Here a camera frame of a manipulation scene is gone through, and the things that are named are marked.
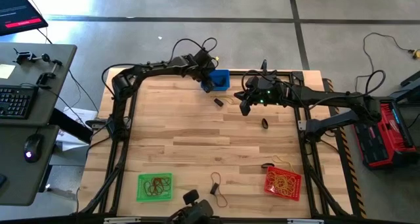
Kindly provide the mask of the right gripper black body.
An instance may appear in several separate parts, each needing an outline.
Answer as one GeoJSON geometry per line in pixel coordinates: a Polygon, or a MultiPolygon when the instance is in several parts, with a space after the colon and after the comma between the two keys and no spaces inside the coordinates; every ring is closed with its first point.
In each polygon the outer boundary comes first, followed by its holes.
{"type": "Polygon", "coordinates": [[[253,104],[285,104],[285,95],[287,89],[283,83],[276,78],[257,77],[254,83],[254,89],[251,90],[253,104]]]}

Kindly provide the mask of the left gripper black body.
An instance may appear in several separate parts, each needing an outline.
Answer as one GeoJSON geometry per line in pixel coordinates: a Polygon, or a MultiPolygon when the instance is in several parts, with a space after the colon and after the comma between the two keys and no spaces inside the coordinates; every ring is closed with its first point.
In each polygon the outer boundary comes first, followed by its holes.
{"type": "Polygon", "coordinates": [[[198,67],[194,70],[193,78],[196,81],[207,81],[209,74],[215,70],[216,66],[212,63],[213,57],[206,50],[199,50],[194,56],[193,60],[198,67]]]}

